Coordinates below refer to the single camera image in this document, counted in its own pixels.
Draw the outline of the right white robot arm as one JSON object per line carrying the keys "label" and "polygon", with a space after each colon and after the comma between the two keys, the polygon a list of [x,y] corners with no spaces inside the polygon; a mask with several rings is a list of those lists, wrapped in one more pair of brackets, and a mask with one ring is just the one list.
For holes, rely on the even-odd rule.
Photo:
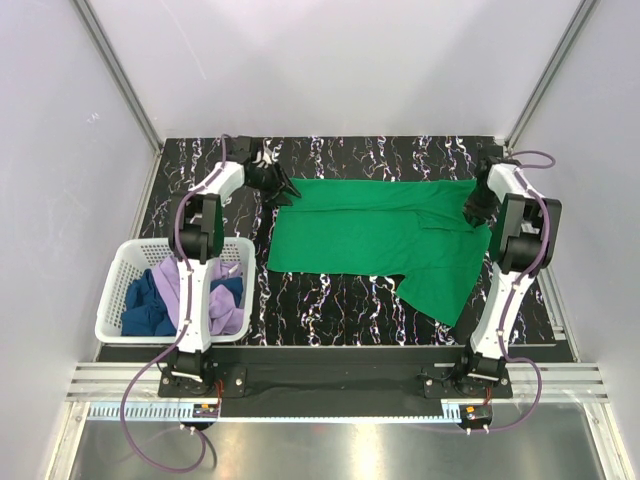
{"label": "right white robot arm", "polygon": [[455,366],[462,395],[483,396],[507,381],[509,339],[525,293],[554,254],[562,203],[542,195],[522,164],[496,146],[480,150],[463,215],[472,227],[496,217],[488,247],[493,273],[481,318]]}

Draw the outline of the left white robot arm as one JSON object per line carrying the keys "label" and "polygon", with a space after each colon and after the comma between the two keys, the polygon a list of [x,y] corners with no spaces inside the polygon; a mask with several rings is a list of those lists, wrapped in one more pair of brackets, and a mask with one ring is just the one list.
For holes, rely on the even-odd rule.
{"label": "left white robot arm", "polygon": [[269,206],[290,206],[301,193],[262,139],[222,136],[221,160],[212,172],[179,197],[172,212],[169,246],[177,258],[179,315],[176,340],[167,356],[163,382],[196,396],[220,386],[210,333],[209,296],[215,259],[224,247],[222,204],[248,186]]}

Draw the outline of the green t shirt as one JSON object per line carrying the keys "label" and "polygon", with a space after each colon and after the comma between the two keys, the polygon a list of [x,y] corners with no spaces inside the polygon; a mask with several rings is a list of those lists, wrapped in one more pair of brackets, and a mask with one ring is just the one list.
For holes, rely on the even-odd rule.
{"label": "green t shirt", "polygon": [[277,215],[274,272],[398,276],[398,297],[453,327],[480,277],[487,226],[463,216],[472,180],[297,179]]}

